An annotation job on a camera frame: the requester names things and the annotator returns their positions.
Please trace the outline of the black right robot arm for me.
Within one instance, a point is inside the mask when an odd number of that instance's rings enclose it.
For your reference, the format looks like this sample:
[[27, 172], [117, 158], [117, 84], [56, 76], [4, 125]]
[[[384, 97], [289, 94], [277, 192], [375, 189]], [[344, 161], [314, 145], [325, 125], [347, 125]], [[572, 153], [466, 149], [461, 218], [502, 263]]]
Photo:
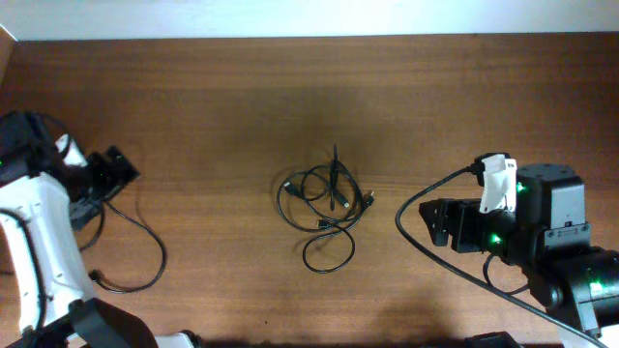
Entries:
[[534, 307], [476, 278], [419, 242], [414, 247], [450, 272], [556, 325], [567, 347], [618, 343], [618, 253], [593, 246], [582, 179], [568, 165], [529, 164], [492, 154], [465, 167], [483, 188], [478, 199], [419, 205], [432, 243], [482, 252], [517, 266]]

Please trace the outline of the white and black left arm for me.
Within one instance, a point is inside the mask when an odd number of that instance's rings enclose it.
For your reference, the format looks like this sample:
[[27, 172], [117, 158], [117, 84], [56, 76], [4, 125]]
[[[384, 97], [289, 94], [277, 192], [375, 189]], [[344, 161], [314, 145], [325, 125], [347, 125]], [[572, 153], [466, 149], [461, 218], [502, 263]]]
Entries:
[[118, 151], [83, 156], [68, 135], [53, 139], [48, 116], [1, 118], [1, 228], [20, 297], [17, 347], [191, 347], [184, 333], [155, 335], [138, 317], [95, 294], [74, 233], [137, 170]]

